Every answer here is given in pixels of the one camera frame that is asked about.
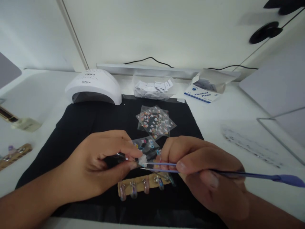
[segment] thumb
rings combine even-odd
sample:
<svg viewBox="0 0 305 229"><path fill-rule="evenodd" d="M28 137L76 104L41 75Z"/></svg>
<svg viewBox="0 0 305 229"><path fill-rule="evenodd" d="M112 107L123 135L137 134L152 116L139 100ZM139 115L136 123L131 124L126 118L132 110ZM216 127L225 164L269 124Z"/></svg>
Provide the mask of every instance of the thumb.
<svg viewBox="0 0 305 229"><path fill-rule="evenodd" d="M105 170L102 172L103 179L101 179L101 185L105 188L105 191L110 187L114 186L118 182L122 181L130 170L133 170L137 167L136 162L122 162L117 166Z"/></svg>
<svg viewBox="0 0 305 229"><path fill-rule="evenodd" d="M211 204L218 215L236 220L248 217L248 199L234 181L210 170L203 170L199 177L210 190Z"/></svg>

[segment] blue tweezers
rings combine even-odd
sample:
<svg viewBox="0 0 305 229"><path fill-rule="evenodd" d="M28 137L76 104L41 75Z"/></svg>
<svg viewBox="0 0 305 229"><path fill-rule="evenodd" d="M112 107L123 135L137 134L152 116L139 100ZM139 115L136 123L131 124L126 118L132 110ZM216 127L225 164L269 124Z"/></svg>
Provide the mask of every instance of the blue tweezers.
<svg viewBox="0 0 305 229"><path fill-rule="evenodd" d="M148 162L145 164L176 166L176 164L173 163ZM147 168L141 168L141 169L154 171L154 172L179 173L177 170L159 170L159 169L147 169ZM226 177L230 177L230 176L253 177L253 178L272 180L275 182L281 182L288 185L305 188L305 183L299 177L294 175L264 175L264 174L246 173L246 172L220 171L215 169L210 169L210 170Z"/></svg>

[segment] black mat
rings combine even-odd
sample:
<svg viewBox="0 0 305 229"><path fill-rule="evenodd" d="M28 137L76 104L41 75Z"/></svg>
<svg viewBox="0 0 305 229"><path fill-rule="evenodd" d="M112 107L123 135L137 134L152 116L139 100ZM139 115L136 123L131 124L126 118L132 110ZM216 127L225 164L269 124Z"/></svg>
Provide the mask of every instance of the black mat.
<svg viewBox="0 0 305 229"><path fill-rule="evenodd" d="M60 165L90 133L122 129L131 139L148 136L146 132L137 130L138 120L135 116L140 113L142 105L158 105L169 111L170 118L177 124L170 132L172 137L189 135L203 139L186 103L177 102L176 99L161 102L131 98L123 99L119 106L97 101L69 105L16 188ZM157 143L162 147L165 140L163 136ZM111 158L107 158L106 162L109 167L116 164ZM145 174L150 172L135 169L126 178ZM216 214L193 197L179 175L173 174L173 177L176 188L166 185L164 191L151 189L149 195L140 192L137 199L127 197L125 202L121 202L117 186L113 186L98 197L60 207L53 216L147 226L226 228Z"/></svg>

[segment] clear plastic box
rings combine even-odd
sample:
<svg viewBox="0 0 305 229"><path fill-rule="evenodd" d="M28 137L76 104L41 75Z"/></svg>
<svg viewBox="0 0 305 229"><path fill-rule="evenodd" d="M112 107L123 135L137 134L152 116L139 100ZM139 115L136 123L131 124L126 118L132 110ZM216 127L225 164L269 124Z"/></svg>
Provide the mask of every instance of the clear plastic box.
<svg viewBox="0 0 305 229"><path fill-rule="evenodd" d="M149 91L137 89L135 87L135 85L139 81L142 81L142 82L145 82L145 83L155 83L155 81L165 83L168 80L172 81L173 86L171 88L169 88L168 91L165 92L165 93L149 92ZM134 88L133 88L134 96L138 97L138 98L166 101L176 93L175 80L174 80L173 77L170 77L170 76L155 76L155 75L134 74L132 81L133 81L133 86L134 86Z"/></svg>

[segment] white table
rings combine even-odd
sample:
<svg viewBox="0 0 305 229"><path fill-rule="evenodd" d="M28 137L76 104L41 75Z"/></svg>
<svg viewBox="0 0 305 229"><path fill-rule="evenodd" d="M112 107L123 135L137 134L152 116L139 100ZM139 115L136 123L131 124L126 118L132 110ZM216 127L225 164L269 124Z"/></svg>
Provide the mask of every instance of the white table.
<svg viewBox="0 0 305 229"><path fill-rule="evenodd" d="M23 172L30 166L38 152L62 117L69 105L65 97L66 85L78 73L44 70L22 70L22 75L9 85L0 89L0 98L5 98L5 108L19 117L31 117L43 123L34 133L12 130L10 124L0 120L0 152L7 154L9 144L19 147L31 143L33 151L0 172L0 197L14 190ZM122 87L123 94L133 94L130 76L115 76ZM255 102L239 87L229 83L225 93L212 102L184 95L188 80L177 80L178 93L174 98L186 99L197 125L205 138L237 157L246 171L262 174L293 174L305 180L305 167L301 166L255 119L268 117ZM229 143L221 134L221 125L226 124L240 134L279 152L290 167L276 169L242 148ZM286 212L305 222L305 189L268 180L247 178L247 189L269 201ZM64 218L51 218L45 228L100 228L101 223ZM137 228L137 226L107 224L107 228Z"/></svg>

